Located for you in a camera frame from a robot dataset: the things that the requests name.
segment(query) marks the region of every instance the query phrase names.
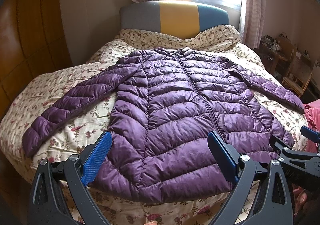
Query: zipper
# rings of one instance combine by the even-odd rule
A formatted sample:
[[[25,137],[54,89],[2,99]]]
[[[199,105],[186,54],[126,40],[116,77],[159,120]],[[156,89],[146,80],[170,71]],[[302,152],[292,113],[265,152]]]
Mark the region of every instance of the zipper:
[[[206,101],[206,99],[205,99],[204,97],[202,97],[202,96],[199,94],[199,92],[197,91],[195,85],[193,84],[193,82],[192,82],[192,80],[191,80],[191,77],[187,74],[185,68],[182,66],[182,63],[181,63],[181,61],[180,61],[179,56],[178,56],[176,53],[174,54],[174,56],[177,58],[177,61],[178,61],[178,63],[180,64],[180,66],[181,66],[184,74],[186,74],[186,75],[188,76],[188,79],[189,79],[189,81],[190,81],[190,83],[191,83],[191,85],[192,85],[192,87],[193,87],[194,92],[200,97],[200,99],[202,100],[202,102],[203,102],[204,105],[206,106],[206,108],[207,108],[207,110],[208,110],[208,112],[209,112],[209,115],[210,115],[210,119],[211,119],[211,121],[212,121],[212,123],[213,123],[213,125],[214,125],[215,131],[217,131],[218,134],[220,135],[220,137],[222,138],[222,134],[221,134],[221,132],[220,132],[220,130],[219,130],[219,128],[218,128],[217,121],[216,121],[216,119],[215,119],[215,117],[214,117],[214,115],[213,115],[213,112],[212,112],[212,110],[211,110],[210,105],[208,104],[208,102]]]

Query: floral pattern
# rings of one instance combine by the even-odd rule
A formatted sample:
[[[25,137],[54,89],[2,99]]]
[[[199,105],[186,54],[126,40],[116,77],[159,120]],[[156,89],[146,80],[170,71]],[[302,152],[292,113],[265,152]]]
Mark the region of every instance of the floral pattern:
[[[77,83],[114,65],[118,58],[137,49],[159,46],[179,49],[187,46],[210,54],[219,53],[280,85],[265,71],[257,54],[238,41],[239,33],[232,26],[214,27],[187,40],[160,33],[123,29],[112,42],[96,52],[87,64],[44,74],[32,80],[13,101],[0,124],[0,148],[18,173],[31,183],[41,159],[47,158],[50,162],[64,161],[71,154],[80,153],[85,146],[94,143],[101,132],[108,128],[116,93],[111,93],[76,118],[71,119],[40,147],[32,159],[24,156],[22,135],[38,115]],[[296,142],[295,148],[302,150],[306,146],[306,138],[300,134],[300,127],[307,125],[304,115],[268,99],[259,92],[254,91],[254,96],[292,134]],[[62,189],[74,219],[83,222],[71,200],[66,182],[62,182]],[[238,222],[246,218],[256,190],[257,183],[254,183]],[[188,202],[146,204],[114,197],[110,193],[90,187],[89,191],[102,213],[114,225],[144,224],[152,220],[158,221],[159,225],[205,225],[217,213],[228,196],[228,193],[224,193]]]

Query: screw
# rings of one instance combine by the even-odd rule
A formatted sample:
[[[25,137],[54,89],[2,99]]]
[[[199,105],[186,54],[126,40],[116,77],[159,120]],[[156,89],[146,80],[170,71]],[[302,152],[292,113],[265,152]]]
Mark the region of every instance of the screw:
[[[70,160],[71,160],[71,161],[78,160],[78,158],[79,158],[79,156],[76,155],[76,154],[70,156]]]
[[[46,165],[46,164],[47,164],[47,162],[48,162],[48,160],[47,160],[47,159],[42,159],[42,160],[40,161],[40,164],[41,164],[41,165]]]
[[[242,156],[241,156],[241,159],[242,159],[243,161],[249,161],[249,160],[250,160],[250,157],[249,157],[248,155],[242,155]]]
[[[320,163],[319,162],[315,162],[315,168],[320,171]]]
[[[274,165],[279,165],[279,161],[276,160],[276,159],[273,159],[273,160],[272,160],[272,163],[273,163]]]

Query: bed headboard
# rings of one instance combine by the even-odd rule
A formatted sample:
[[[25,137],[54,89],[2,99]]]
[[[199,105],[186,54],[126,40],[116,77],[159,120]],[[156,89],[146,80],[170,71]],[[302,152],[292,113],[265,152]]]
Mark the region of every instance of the bed headboard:
[[[120,9],[122,29],[140,29],[193,38],[217,25],[229,24],[227,11],[187,1],[149,1]]]

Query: bed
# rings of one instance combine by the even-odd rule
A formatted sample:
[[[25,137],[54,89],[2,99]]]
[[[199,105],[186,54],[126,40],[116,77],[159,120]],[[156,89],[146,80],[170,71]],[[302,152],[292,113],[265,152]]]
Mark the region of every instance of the bed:
[[[122,29],[113,41],[104,45],[84,65],[33,79],[16,97],[0,124],[0,148],[18,173],[29,183],[41,159],[50,162],[64,161],[94,143],[108,128],[109,116],[116,100],[115,93],[102,99],[76,118],[71,119],[45,142],[36,155],[25,158],[22,135],[33,120],[50,107],[77,83],[101,72],[134,50],[165,47],[179,49],[190,47],[210,54],[219,53],[248,70],[280,83],[263,67],[258,55],[239,42],[239,33],[228,25],[227,12],[209,5],[190,2],[152,1],[122,8]],[[268,99],[254,91],[255,98],[285,126],[294,140],[295,149],[306,146],[300,127],[306,125],[304,115]],[[67,185],[63,191],[73,217],[82,221],[75,209]],[[251,193],[238,221],[245,219],[253,202],[257,184]],[[103,214],[112,224],[207,224],[218,211],[227,193],[189,202],[145,204],[112,196],[111,193],[90,188],[90,192]]]

